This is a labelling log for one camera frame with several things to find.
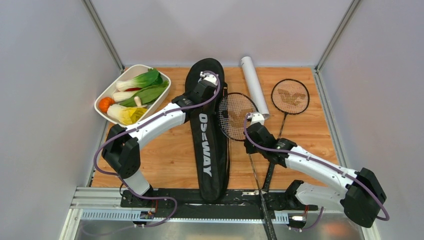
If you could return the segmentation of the black Crossway racket bag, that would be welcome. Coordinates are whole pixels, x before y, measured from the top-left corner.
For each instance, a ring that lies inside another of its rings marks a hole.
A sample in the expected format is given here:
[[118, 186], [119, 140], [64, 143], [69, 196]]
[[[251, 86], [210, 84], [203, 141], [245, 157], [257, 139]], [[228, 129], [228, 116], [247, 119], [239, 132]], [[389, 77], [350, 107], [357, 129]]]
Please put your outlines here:
[[209, 104], [196, 109], [190, 115], [190, 128], [194, 146], [195, 162], [199, 185], [199, 194], [207, 203], [220, 200], [230, 180], [229, 139], [221, 131], [218, 117], [218, 104], [227, 95], [227, 83], [222, 64], [214, 58], [204, 58], [196, 62], [189, 70], [184, 90], [195, 89], [200, 73], [211, 71], [220, 80], [219, 95]]

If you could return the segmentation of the black badminton racket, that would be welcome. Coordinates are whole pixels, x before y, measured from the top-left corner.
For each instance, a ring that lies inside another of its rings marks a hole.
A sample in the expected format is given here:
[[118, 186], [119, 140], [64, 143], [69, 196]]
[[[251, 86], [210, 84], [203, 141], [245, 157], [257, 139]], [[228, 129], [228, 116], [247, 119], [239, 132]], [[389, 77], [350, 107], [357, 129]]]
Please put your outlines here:
[[[218, 104], [218, 119], [221, 131], [231, 140], [243, 142], [244, 121], [246, 115], [257, 111], [255, 104], [243, 93], [232, 92], [224, 96]], [[264, 230], [269, 240], [276, 240], [277, 235], [268, 212], [263, 192], [260, 188], [257, 172], [252, 157], [248, 154], [251, 169], [256, 183], [256, 188], [260, 200], [260, 210], [262, 212]]]
[[273, 87], [271, 101], [280, 112], [284, 113], [277, 137], [279, 139], [282, 136], [287, 116], [299, 115], [308, 108], [310, 93], [307, 87], [299, 80], [286, 78]]

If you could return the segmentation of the white shuttlecock tube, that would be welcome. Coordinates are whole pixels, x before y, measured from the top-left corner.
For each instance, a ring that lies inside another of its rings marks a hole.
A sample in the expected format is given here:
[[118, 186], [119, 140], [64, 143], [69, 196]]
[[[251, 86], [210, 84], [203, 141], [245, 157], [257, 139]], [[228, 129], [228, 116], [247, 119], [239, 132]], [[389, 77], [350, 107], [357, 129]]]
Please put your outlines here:
[[240, 60], [240, 66], [251, 100], [255, 103], [258, 112], [263, 115], [265, 120], [268, 120], [270, 112], [252, 58], [244, 56]]

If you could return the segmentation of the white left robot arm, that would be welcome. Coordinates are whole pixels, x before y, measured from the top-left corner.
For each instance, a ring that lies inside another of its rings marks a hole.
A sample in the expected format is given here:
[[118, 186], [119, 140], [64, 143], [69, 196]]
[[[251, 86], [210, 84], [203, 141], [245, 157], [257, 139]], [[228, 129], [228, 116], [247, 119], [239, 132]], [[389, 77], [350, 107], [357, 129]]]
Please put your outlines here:
[[162, 110], [139, 123], [114, 125], [106, 142], [97, 150], [117, 176], [136, 196], [143, 197], [151, 185], [142, 174], [140, 151], [166, 131], [188, 122], [193, 111], [208, 105], [219, 96], [220, 80], [207, 76], [195, 88], [175, 97]]

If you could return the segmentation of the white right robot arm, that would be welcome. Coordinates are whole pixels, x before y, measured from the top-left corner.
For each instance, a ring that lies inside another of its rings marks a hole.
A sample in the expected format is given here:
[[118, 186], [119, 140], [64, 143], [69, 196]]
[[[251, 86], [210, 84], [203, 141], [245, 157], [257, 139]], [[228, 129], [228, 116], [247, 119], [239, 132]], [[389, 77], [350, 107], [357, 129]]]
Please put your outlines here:
[[270, 163], [296, 170], [325, 184], [301, 182], [294, 197], [303, 205], [343, 212], [357, 225], [370, 228], [375, 220], [389, 221], [384, 207], [387, 196], [375, 173], [360, 171], [324, 160], [286, 138], [276, 139], [259, 122], [244, 127], [246, 142]]

